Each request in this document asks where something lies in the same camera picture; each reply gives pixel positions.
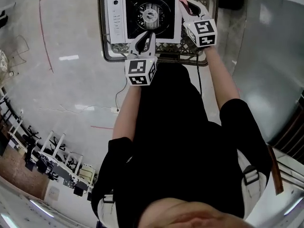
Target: white wall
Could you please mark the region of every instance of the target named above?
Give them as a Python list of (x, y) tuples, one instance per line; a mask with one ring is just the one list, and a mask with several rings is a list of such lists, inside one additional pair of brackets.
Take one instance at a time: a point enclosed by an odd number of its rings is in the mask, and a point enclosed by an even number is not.
[[(68, 228), (51, 218), (28, 199), (0, 185), (0, 213), (8, 215), (19, 228)], [(3, 219), (1, 225), (8, 227)]]
[(280, 222), (273, 227), (298, 228), (304, 220), (304, 200), (302, 200), (289, 214), (284, 216)]
[[(51, 187), (59, 189), (58, 201), (49, 197)], [(88, 227), (96, 227), (97, 218), (92, 211), (91, 202), (87, 200), (87, 194), (83, 194), (82, 197), (79, 197), (73, 192), (74, 190), (63, 185), (62, 181), (57, 182), (55, 180), (50, 180), (44, 201), (70, 219)]]
[(284, 192), (276, 195), (275, 185), (270, 175), (268, 185), (252, 213), (246, 221), (255, 227), (269, 227), (284, 217), (286, 210), (299, 198), (301, 191), (283, 182)]

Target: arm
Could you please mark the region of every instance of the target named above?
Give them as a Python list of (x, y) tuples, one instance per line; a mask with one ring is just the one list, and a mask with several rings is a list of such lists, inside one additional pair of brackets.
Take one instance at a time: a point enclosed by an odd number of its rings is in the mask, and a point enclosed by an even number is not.
[(227, 101), (239, 99), (238, 90), (215, 47), (205, 48), (204, 51), (211, 73), (215, 98), (218, 103), (218, 108), (221, 109)]
[(112, 139), (127, 137), (133, 141), (142, 88), (130, 86), (116, 119)]

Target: black t-shirt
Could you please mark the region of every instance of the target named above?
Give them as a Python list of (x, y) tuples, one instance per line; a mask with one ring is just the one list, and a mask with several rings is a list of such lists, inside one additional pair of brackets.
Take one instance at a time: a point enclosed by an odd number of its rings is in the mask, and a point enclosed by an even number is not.
[[(271, 159), (244, 101), (226, 102), (220, 110), (220, 120), (222, 126), (206, 122), (203, 127), (183, 126), (180, 131), (170, 128), (167, 133), (164, 127), (149, 129), (151, 137), (146, 134), (144, 142), (128, 138), (109, 141), (93, 190), (93, 209), (113, 189), (121, 228), (137, 227), (145, 208), (163, 198), (204, 202), (242, 218), (243, 174), (237, 149), (267, 180)], [(163, 140), (155, 141), (156, 133)]]

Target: concrete floor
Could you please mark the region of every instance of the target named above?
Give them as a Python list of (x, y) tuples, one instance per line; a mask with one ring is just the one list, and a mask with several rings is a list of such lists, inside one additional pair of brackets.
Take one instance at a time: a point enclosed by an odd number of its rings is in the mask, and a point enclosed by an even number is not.
[[(22, 114), (24, 125), (39, 131), (41, 143), (53, 130), (55, 136), (65, 133), (66, 146), (84, 155), (84, 163), (97, 170), (107, 152), (117, 112), (115, 94), (124, 84), (124, 64), (107, 63), (101, 54), (97, 17), (97, 0), (1, 0), (15, 1), (7, 11), (9, 21), (0, 30), (0, 48), (7, 55), (21, 54), (26, 63), (14, 67), (19, 75), (5, 89), (12, 107)], [(219, 15), (219, 51), (225, 54), (229, 15)], [(41, 24), (48, 56), (44, 48)], [(62, 57), (77, 55), (78, 59)], [(193, 84), (199, 88), (196, 67), (187, 67)], [(220, 123), (208, 67), (200, 68), (203, 100), (209, 120)], [(121, 106), (125, 89), (118, 95)], [(195, 114), (193, 105), (187, 106)]]

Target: black cable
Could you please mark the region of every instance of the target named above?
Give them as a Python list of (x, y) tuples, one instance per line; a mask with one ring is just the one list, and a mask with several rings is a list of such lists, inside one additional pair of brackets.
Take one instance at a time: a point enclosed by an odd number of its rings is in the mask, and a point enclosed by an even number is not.
[(115, 105), (116, 105), (117, 112), (119, 112), (118, 106), (117, 106), (117, 96), (118, 96), (118, 94), (119, 94), (120, 92), (124, 91), (124, 89), (125, 89), (126, 86), (127, 86), (127, 83), (128, 83), (128, 80), (127, 80), (127, 78), (125, 78), (125, 85), (124, 85), (123, 89), (122, 89), (121, 91), (118, 91), (118, 92), (116, 93), (116, 95), (115, 95)]
[(198, 70), (198, 75), (199, 75), (199, 90), (200, 90), (200, 96), (202, 97), (202, 88), (201, 88), (201, 80), (200, 80), (200, 68), (199, 68), (199, 55), (196, 55), (196, 68)]

